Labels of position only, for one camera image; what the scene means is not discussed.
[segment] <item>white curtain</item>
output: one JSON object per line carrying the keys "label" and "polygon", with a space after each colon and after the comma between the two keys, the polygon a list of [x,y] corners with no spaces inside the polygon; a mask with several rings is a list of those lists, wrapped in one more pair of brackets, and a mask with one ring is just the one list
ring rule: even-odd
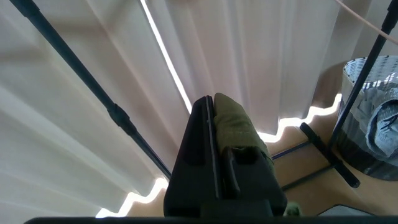
{"label": "white curtain", "polygon": [[[390,0],[345,3],[380,26]],[[139,1],[35,0],[172,169],[189,117]],[[256,128],[304,118],[327,68],[376,34],[332,0],[147,1],[189,103],[223,92]],[[392,35],[397,36],[397,29]],[[396,54],[387,43],[382,54]],[[117,212],[160,171],[8,0],[0,5],[0,220]]]}

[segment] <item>laundry basket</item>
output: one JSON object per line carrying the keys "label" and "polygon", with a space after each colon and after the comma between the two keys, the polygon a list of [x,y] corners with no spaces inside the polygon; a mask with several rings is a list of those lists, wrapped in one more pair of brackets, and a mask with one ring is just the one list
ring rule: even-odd
{"label": "laundry basket", "polygon": [[[349,61],[343,68],[340,112],[348,100],[365,61],[366,58],[357,58]],[[364,100],[365,91],[370,88],[389,91],[391,88],[397,87],[398,56],[378,57],[350,110],[337,140],[337,148],[349,165],[366,175],[382,180],[398,180],[398,150],[395,150],[389,157],[382,157],[370,150],[366,144],[367,126],[357,115],[359,114],[358,106]]]}

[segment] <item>metal pole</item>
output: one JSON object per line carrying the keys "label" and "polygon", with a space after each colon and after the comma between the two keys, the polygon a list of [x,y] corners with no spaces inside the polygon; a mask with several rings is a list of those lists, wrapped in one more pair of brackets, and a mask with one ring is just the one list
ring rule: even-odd
{"label": "metal pole", "polygon": [[127,113],[106,94],[92,74],[73,53],[58,32],[46,20],[40,9],[32,0],[10,0],[13,5],[36,27],[51,46],[60,54],[66,63],[75,71],[97,99],[105,106],[112,120],[128,134],[137,145],[149,156],[155,165],[170,179],[171,173],[145,139],[138,133]]}
{"label": "metal pole", "polygon": [[[381,26],[381,30],[387,34],[390,34],[391,30],[397,24],[397,20],[398,20],[398,0],[392,0],[388,7],[387,16],[384,19],[384,22]],[[368,58],[366,59],[366,62],[363,65],[361,73],[359,74],[359,77],[358,77],[357,81],[355,82],[353,91],[351,91],[351,93],[349,94],[347,104],[345,105],[343,111],[341,112],[341,114],[339,115],[339,117],[337,119],[336,126],[333,129],[331,138],[330,138],[328,146],[326,148],[327,151],[331,150],[335,141],[337,140],[338,133],[340,132],[341,127],[343,127],[344,121],[346,120],[348,113],[356,100],[356,97],[358,96],[359,92],[361,91],[362,86],[363,86],[364,82],[366,81],[366,78],[369,75],[369,72],[371,71],[377,57],[379,56],[380,51],[384,46],[384,43],[386,43],[386,38],[384,38],[381,35],[378,35],[378,37],[372,47],[372,50],[370,51]]]}

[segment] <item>laundry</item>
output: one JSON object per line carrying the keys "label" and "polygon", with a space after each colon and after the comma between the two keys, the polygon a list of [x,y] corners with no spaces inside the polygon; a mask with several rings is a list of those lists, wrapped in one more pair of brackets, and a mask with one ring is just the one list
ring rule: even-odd
{"label": "laundry", "polygon": [[354,115],[366,133],[366,144],[375,155],[388,158],[398,149],[398,88],[384,92],[364,91],[364,99]]}

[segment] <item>wooden floor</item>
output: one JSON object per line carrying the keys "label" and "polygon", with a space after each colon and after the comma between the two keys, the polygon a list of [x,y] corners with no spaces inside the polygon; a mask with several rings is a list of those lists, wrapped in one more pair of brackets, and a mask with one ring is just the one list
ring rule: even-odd
{"label": "wooden floor", "polygon": [[[329,116],[315,117],[310,126],[324,141],[330,137],[336,122],[336,113]],[[271,154],[288,149],[304,142],[305,136],[298,128],[287,128],[282,139],[267,144]],[[327,166],[326,159],[313,146],[292,152],[274,161],[277,179],[280,185]],[[376,215],[398,215],[398,182],[386,182],[373,179],[350,167],[361,181],[357,189],[352,189],[335,170],[310,180],[296,188],[286,191],[289,201],[300,204],[305,215],[314,216],[334,206],[344,204]],[[149,204],[134,204],[129,216],[163,216],[163,197],[165,192]]]}

